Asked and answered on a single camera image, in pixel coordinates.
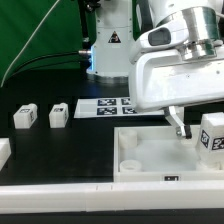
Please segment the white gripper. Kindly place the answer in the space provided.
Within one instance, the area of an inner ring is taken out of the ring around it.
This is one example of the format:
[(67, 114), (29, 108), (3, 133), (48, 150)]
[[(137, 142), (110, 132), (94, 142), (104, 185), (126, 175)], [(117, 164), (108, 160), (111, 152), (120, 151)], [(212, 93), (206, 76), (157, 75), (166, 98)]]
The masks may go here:
[(129, 73), (131, 104), (138, 112), (164, 109), (180, 138), (191, 139), (184, 108), (224, 100), (224, 43), (215, 43), (213, 58), (185, 61), (177, 50), (189, 36), (166, 25), (142, 34), (132, 45)]

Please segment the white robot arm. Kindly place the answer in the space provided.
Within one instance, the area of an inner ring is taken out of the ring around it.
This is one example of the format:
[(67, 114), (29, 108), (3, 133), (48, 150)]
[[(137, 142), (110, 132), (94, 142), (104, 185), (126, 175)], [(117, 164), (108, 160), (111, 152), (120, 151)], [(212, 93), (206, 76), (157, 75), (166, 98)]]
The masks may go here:
[(162, 109), (191, 136), (177, 107), (224, 99), (224, 0), (99, 0), (88, 77), (127, 83), (138, 112)]

